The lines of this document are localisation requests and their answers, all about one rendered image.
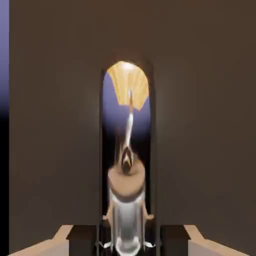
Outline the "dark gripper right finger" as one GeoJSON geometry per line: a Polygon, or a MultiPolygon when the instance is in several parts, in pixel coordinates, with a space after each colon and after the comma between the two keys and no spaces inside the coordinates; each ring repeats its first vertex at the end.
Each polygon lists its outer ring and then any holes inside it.
{"type": "Polygon", "coordinates": [[[195,225],[162,225],[160,256],[249,256],[206,239],[195,225]]]}

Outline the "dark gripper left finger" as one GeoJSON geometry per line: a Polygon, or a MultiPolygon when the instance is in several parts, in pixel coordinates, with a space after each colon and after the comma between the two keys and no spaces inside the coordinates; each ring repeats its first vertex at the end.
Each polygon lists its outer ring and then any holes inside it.
{"type": "Polygon", "coordinates": [[[53,238],[8,256],[99,256],[95,225],[62,225],[53,238]]]}

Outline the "dark brown cabinet door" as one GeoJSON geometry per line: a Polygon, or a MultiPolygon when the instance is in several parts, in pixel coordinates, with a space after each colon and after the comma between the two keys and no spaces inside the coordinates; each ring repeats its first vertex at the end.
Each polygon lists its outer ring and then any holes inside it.
{"type": "Polygon", "coordinates": [[[152,69],[157,212],[256,256],[256,0],[11,0],[9,239],[99,222],[105,66],[152,69]]]}

